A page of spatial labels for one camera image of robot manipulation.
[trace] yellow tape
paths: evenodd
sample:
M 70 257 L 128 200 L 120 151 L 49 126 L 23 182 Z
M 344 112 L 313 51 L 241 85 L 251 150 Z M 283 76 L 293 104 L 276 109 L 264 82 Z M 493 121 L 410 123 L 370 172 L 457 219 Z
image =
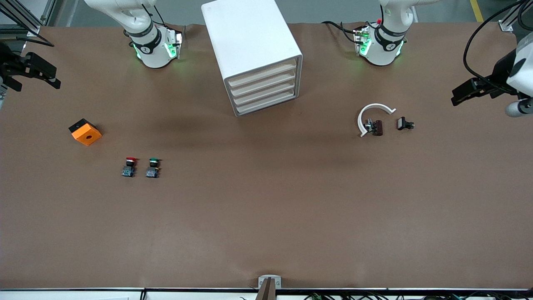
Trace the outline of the yellow tape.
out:
M 475 20 L 477 22 L 483 22 L 483 15 L 479 9 L 478 0 L 470 0 L 470 5 L 472 5 L 472 10 L 474 11 Z

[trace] orange and black box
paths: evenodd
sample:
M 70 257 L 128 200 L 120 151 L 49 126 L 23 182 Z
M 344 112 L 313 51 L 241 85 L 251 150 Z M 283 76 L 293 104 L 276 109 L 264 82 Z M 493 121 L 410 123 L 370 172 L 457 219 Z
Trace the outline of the orange and black box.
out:
M 86 119 L 79 120 L 76 124 L 68 128 L 74 139 L 85 146 L 94 143 L 97 139 L 102 137 L 102 134 L 96 127 L 89 123 Z

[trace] white c-shaped object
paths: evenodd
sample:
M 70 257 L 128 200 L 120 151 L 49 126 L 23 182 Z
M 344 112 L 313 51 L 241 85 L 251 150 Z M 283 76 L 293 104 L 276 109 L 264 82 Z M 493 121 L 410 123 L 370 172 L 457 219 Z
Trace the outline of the white c-shaped object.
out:
M 387 105 L 379 104 L 379 103 L 372 103 L 372 104 L 369 104 L 369 105 L 363 107 L 363 109 L 359 113 L 359 117 L 357 117 L 357 126 L 359 126 L 359 130 L 361 131 L 361 137 L 365 136 L 365 134 L 368 133 L 368 130 L 366 130 L 366 128 L 365 128 L 365 125 L 363 125 L 362 118 L 363 118 L 363 113 L 365 112 L 365 110 L 367 110 L 369 108 L 380 108 L 380 109 L 386 111 L 389 115 L 396 111 L 396 108 L 390 109 Z

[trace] white bracket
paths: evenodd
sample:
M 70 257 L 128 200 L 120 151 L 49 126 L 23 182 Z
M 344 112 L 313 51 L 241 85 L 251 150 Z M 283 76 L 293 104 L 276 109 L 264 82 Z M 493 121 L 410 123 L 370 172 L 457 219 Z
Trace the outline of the white bracket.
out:
M 271 277 L 274 280 L 276 289 L 281 289 L 281 276 L 278 275 L 263 275 L 259 276 L 259 279 L 257 280 L 257 288 L 260 289 L 261 285 L 263 284 L 264 280 L 267 280 L 269 277 Z
M 390 109 L 387 105 L 379 104 L 379 103 L 372 103 L 372 104 L 369 104 L 369 105 L 363 107 L 363 109 L 359 113 L 359 117 L 357 117 L 357 126 L 359 127 L 359 131 L 361 131 L 361 137 L 365 136 L 365 134 L 368 133 L 368 130 L 366 130 L 365 125 L 363 124 L 362 117 L 363 117 L 363 113 L 365 112 L 365 110 L 367 110 L 369 108 L 382 109 L 382 110 L 386 111 L 389 115 L 396 111 L 396 108 Z

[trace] orange block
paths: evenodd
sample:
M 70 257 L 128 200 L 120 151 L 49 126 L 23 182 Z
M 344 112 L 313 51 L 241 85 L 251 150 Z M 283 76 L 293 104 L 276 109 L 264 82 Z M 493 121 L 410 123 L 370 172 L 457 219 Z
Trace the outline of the orange block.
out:
M 94 143 L 97 139 L 102 137 L 102 134 L 91 123 L 85 119 L 81 119 L 78 123 L 72 125 L 70 132 L 74 139 L 86 146 Z

